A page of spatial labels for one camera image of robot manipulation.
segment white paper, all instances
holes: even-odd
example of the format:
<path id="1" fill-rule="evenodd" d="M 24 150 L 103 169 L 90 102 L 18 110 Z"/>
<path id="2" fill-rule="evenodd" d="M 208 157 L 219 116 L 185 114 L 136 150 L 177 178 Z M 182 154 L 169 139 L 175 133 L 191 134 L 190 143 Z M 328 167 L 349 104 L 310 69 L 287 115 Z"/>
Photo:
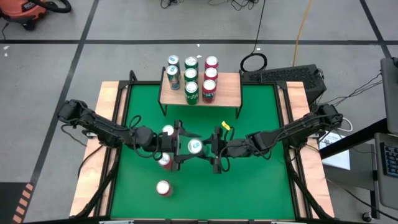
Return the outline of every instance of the white paper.
<path id="1" fill-rule="evenodd" d="M 320 150 L 322 150 L 322 148 L 324 148 L 334 142 L 339 141 L 341 139 L 341 137 L 335 133 L 328 134 L 328 136 L 326 136 L 324 139 L 322 139 L 322 141 L 319 143 Z M 341 169 L 350 170 L 349 151 L 345 150 L 344 152 L 341 152 L 339 154 L 336 154 L 334 156 L 326 158 L 326 159 L 322 160 L 322 163 L 324 165 L 329 165 L 329 166 L 334 166 L 334 167 L 341 168 Z"/>

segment can lid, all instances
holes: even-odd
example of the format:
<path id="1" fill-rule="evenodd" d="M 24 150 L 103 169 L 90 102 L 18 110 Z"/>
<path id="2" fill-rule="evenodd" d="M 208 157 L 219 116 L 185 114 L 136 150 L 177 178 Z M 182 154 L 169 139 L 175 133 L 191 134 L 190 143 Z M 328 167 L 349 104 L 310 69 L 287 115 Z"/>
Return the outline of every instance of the can lid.
<path id="1" fill-rule="evenodd" d="M 156 185 L 156 191 L 159 194 L 166 194 L 170 190 L 170 184 L 167 180 L 161 180 Z"/>
<path id="2" fill-rule="evenodd" d="M 203 143 L 199 139 L 191 139 L 191 141 L 188 142 L 188 150 L 192 154 L 197 154 L 199 153 L 203 148 Z"/>
<path id="3" fill-rule="evenodd" d="M 176 55 L 169 56 L 169 64 L 175 65 L 176 63 L 178 63 L 178 61 L 179 58 Z"/>
<path id="4" fill-rule="evenodd" d="M 170 136 L 174 133 L 174 127 L 168 124 L 162 128 L 162 132 L 166 132 Z"/>
<path id="5" fill-rule="evenodd" d="M 218 63 L 218 59 L 214 56 L 210 56 L 206 58 L 206 63 L 208 65 L 216 65 Z"/>
<path id="6" fill-rule="evenodd" d="M 185 90 L 189 93 L 194 93 L 198 90 L 198 84 L 195 82 L 188 82 L 185 85 Z"/>
<path id="7" fill-rule="evenodd" d="M 187 77 L 187 78 L 193 78 L 193 77 L 195 77 L 197 75 L 197 71 L 196 71 L 196 69 L 194 69 L 194 68 L 188 68 L 188 69 L 186 69 L 186 71 L 185 71 L 185 76 Z"/>
<path id="8" fill-rule="evenodd" d="M 169 67 L 167 67 L 167 74 L 169 75 L 175 75 L 178 72 L 178 68 L 175 65 L 170 65 Z"/>
<path id="9" fill-rule="evenodd" d="M 167 165 L 170 162 L 170 155 L 168 153 L 162 153 L 162 158 L 157 161 L 160 165 Z"/>
<path id="10" fill-rule="evenodd" d="M 198 59 L 195 57 L 187 57 L 187 59 L 185 59 L 185 63 L 187 65 L 193 66 L 196 65 L 198 63 Z"/>
<path id="11" fill-rule="evenodd" d="M 206 90 L 214 90 L 216 88 L 216 82 L 214 82 L 214 80 L 206 80 L 203 82 L 203 87 Z"/>
<path id="12" fill-rule="evenodd" d="M 217 76 L 217 69 L 215 68 L 207 68 L 205 71 L 206 76 L 209 78 L 214 78 Z"/>

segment black floor line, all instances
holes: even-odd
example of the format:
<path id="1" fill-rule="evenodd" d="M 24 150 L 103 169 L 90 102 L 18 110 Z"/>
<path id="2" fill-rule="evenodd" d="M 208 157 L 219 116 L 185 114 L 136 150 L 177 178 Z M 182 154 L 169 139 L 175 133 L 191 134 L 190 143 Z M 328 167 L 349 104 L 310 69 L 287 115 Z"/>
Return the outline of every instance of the black floor line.
<path id="1" fill-rule="evenodd" d="M 0 40 L 0 44 L 79 44 L 81 40 Z M 254 44 L 255 40 L 84 40 L 84 44 Z M 294 45 L 296 40 L 258 40 L 265 45 Z M 398 40 L 300 40 L 300 45 L 398 45 Z"/>
<path id="2" fill-rule="evenodd" d="M 368 5 L 366 4 L 366 1 L 365 0 L 359 0 L 359 1 L 361 2 L 362 8 L 366 14 L 366 17 L 369 20 L 369 23 L 371 24 L 371 27 L 373 29 L 374 34 L 376 35 L 377 40 L 381 42 L 380 46 L 381 46 L 384 56 L 387 58 L 391 58 L 390 51 L 388 50 L 387 45 L 384 44 L 383 36 L 381 35 L 380 30 L 376 25 L 376 21 L 374 20 L 372 13 L 369 10 Z"/>
<path id="3" fill-rule="evenodd" d="M 47 134 L 45 135 L 44 143 L 40 150 L 39 158 L 37 159 L 35 168 L 33 170 L 32 177 L 30 178 L 30 182 L 33 183 L 33 185 L 36 185 L 37 181 L 39 180 L 40 173 L 43 169 L 45 158 L 47 157 L 47 153 L 50 148 L 50 144 L 51 144 L 54 132 L 55 132 L 55 128 L 57 127 L 57 123 L 58 123 L 57 112 L 58 112 L 59 108 L 62 106 L 62 104 L 65 102 L 65 99 L 67 98 L 68 90 L 69 90 L 70 84 L 72 82 L 72 78 L 75 74 L 75 70 L 78 65 L 81 52 L 84 47 L 84 40 L 87 38 L 88 31 L 90 29 L 91 23 L 93 22 L 94 14 L 95 14 L 96 8 L 98 6 L 98 1 L 99 0 L 94 0 L 94 2 L 93 2 L 93 5 L 90 10 L 90 14 L 88 15 L 88 18 L 87 18 L 85 28 L 83 30 L 78 47 L 76 49 L 75 56 L 73 57 L 72 64 L 70 65 L 67 78 L 65 80 L 65 83 L 63 84 L 60 98 L 58 99 L 57 106 L 55 107 L 55 111 L 54 111 L 54 114 L 53 114 L 51 122 L 50 122 L 49 130 L 47 131 Z"/>

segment wooden table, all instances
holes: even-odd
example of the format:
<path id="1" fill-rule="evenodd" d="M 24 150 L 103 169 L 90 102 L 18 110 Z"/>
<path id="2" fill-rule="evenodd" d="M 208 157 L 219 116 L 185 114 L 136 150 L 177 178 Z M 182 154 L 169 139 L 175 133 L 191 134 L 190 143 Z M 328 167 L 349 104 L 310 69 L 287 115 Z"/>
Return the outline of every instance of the wooden table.
<path id="1" fill-rule="evenodd" d="M 103 82 L 101 90 L 99 92 L 98 102 L 96 105 L 96 113 L 104 116 L 105 118 L 111 119 L 113 115 L 113 110 L 116 101 L 116 94 L 118 91 L 119 82 Z M 127 90 L 124 89 L 121 97 L 121 104 L 119 107 L 118 120 L 120 124 L 122 120 L 122 113 L 124 109 L 124 102 L 126 98 Z M 309 112 L 307 105 L 307 97 L 305 95 L 305 90 L 303 83 L 301 82 L 287 82 L 287 93 L 290 98 L 290 106 L 292 109 L 292 115 L 294 120 L 301 118 L 303 115 Z M 279 90 L 280 103 L 282 107 L 282 115 L 284 121 L 287 119 L 287 110 L 284 100 L 284 93 Z M 314 139 L 308 139 L 308 145 L 318 148 L 317 142 Z M 99 146 L 97 139 L 89 139 L 87 142 L 87 148 L 85 152 L 85 157 L 92 153 Z M 111 153 L 111 161 L 116 150 L 113 149 Z M 305 174 L 305 181 L 307 183 L 307 189 L 311 192 L 313 197 L 317 200 L 319 205 L 329 214 L 334 217 L 333 207 L 330 200 L 330 194 L 328 186 L 326 184 L 325 173 L 323 171 L 322 161 L 320 155 L 313 149 L 305 147 L 300 151 L 302 158 L 303 171 Z M 91 199 L 94 192 L 97 190 L 100 182 L 101 171 L 103 167 L 105 157 L 105 148 L 96 153 L 92 158 L 90 158 L 86 164 L 81 169 L 80 178 L 78 179 L 75 197 L 73 199 L 70 215 L 76 215 L 80 212 L 87 202 Z M 305 206 L 303 202 L 303 197 L 301 191 L 296 186 L 297 198 L 298 198 L 298 208 L 300 210 L 301 217 L 306 217 Z M 100 215 L 105 215 L 106 204 L 108 202 L 109 186 L 103 194 L 102 206 L 100 210 Z"/>

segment green tabletop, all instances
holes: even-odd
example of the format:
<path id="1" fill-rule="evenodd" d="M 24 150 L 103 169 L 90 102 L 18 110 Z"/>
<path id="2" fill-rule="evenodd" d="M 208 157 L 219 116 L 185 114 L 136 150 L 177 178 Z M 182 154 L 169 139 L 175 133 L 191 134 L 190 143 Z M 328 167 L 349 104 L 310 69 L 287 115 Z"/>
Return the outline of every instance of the green tabletop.
<path id="1" fill-rule="evenodd" d="M 243 86 L 244 104 L 239 119 L 235 119 L 234 108 L 173 105 L 168 107 L 165 117 L 157 102 L 158 93 L 158 85 L 134 85 L 127 121 L 139 114 L 142 116 L 139 126 L 158 133 L 165 125 L 173 125 L 175 119 L 180 119 L 187 131 L 200 134 L 202 139 L 209 138 L 222 121 L 236 128 L 235 138 L 279 127 L 272 85 Z M 182 138 L 181 153 L 188 153 L 188 141 Z M 280 143 L 269 161 L 261 157 L 230 160 L 230 171 L 221 175 L 213 174 L 212 166 L 198 158 L 184 162 L 180 171 L 171 172 L 124 146 L 111 218 L 294 219 Z M 174 188 L 169 198 L 155 191 L 162 179 Z"/>

